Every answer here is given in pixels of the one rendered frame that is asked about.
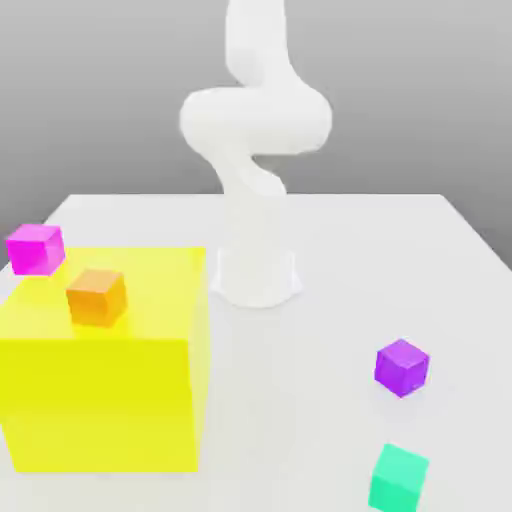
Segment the small orange cube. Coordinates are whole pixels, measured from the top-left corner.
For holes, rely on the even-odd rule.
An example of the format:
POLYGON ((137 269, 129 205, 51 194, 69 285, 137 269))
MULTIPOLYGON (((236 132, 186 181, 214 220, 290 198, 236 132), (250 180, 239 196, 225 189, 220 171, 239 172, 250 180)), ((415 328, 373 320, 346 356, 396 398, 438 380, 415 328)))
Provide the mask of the small orange cube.
POLYGON ((66 289, 72 322, 111 327, 127 307, 127 292, 121 272, 84 270, 66 289))

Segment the small purple cube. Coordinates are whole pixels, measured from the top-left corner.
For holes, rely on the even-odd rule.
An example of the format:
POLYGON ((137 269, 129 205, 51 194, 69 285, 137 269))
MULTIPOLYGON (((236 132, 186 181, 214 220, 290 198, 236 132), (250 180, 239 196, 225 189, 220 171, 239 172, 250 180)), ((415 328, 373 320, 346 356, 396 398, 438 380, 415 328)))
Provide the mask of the small purple cube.
POLYGON ((425 384, 430 356, 404 339, 377 351, 374 379, 399 398, 425 384))

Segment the small magenta cube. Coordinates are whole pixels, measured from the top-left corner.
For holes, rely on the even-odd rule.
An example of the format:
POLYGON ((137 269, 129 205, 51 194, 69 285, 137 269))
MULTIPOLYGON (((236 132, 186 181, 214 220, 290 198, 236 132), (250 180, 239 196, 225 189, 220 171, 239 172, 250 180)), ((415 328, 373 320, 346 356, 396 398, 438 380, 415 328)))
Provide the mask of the small magenta cube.
POLYGON ((59 226, 22 224, 6 238, 15 275, 50 276, 66 258, 59 226))

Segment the small green cube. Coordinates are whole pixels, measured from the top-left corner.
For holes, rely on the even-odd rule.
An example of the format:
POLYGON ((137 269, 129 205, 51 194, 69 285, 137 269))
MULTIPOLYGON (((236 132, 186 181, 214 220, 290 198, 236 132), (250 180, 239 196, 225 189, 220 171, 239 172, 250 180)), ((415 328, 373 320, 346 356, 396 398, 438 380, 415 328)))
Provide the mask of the small green cube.
POLYGON ((372 473, 368 505, 381 512, 416 512, 429 460, 386 443, 372 473))

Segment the large yellow box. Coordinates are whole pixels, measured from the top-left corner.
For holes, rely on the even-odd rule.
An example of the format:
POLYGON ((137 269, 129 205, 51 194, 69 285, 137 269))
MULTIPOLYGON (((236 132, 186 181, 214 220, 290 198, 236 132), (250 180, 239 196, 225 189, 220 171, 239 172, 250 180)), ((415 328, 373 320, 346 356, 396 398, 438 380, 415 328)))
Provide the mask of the large yellow box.
POLYGON ((210 370, 202 247, 73 247, 0 303, 0 428, 23 473, 194 472, 210 370), (109 327, 75 324, 84 270, 122 273, 109 327))

